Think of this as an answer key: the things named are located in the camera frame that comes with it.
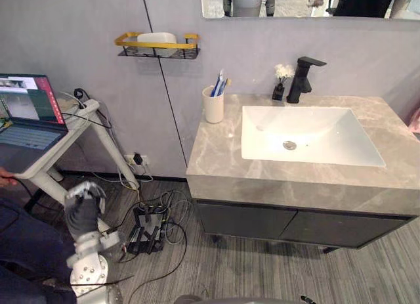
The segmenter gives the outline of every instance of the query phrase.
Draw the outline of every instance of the wall shelf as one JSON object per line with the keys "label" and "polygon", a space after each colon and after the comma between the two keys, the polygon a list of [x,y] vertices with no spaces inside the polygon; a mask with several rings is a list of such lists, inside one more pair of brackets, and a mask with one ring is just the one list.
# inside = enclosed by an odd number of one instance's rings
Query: wall shelf
{"label": "wall shelf", "polygon": [[[186,33],[185,43],[140,43],[137,36],[141,33],[129,32],[119,36],[114,43],[123,47],[119,56],[138,56],[143,58],[188,59],[197,58],[200,53],[196,33]],[[161,55],[162,49],[175,50],[170,56]]]}

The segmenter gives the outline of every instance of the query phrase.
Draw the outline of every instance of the white flower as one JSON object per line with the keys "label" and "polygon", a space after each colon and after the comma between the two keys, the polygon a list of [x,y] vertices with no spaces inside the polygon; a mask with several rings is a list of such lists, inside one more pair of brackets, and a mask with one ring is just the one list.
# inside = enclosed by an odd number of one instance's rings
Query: white flower
{"label": "white flower", "polygon": [[277,64],[274,68],[276,69],[276,77],[279,79],[287,79],[295,75],[295,70],[289,64],[287,66],[284,66],[283,64]]}

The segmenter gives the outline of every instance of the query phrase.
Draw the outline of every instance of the gray cabinet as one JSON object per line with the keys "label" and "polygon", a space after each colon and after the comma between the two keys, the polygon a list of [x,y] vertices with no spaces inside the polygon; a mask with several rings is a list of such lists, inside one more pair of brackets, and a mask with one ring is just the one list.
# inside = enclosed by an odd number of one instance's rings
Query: gray cabinet
{"label": "gray cabinet", "polygon": [[196,204],[204,231],[209,234],[278,240],[296,209],[248,204]]}
{"label": "gray cabinet", "polygon": [[207,234],[360,248],[412,220],[377,215],[259,204],[195,201]]}
{"label": "gray cabinet", "polygon": [[388,215],[299,211],[280,240],[359,248],[406,222],[406,217]]}

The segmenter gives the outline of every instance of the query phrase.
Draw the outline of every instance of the dark pants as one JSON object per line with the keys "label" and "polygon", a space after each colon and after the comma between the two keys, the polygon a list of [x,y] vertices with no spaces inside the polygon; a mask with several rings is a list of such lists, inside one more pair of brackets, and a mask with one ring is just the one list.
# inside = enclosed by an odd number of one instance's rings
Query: dark pants
{"label": "dark pants", "polygon": [[[70,283],[66,259],[74,253],[71,240],[27,214],[21,207],[0,198],[0,261]],[[76,303],[72,291],[55,291],[30,282],[0,266],[0,303]]]}

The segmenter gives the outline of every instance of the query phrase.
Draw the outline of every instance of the toothbrush cup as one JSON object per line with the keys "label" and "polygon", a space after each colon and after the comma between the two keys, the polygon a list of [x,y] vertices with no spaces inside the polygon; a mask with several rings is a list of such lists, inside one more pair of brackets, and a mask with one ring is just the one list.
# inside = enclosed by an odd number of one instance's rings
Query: toothbrush cup
{"label": "toothbrush cup", "polygon": [[203,90],[203,107],[205,119],[209,123],[218,123],[223,120],[224,115],[224,92],[219,96],[211,96],[214,86],[206,87]]}

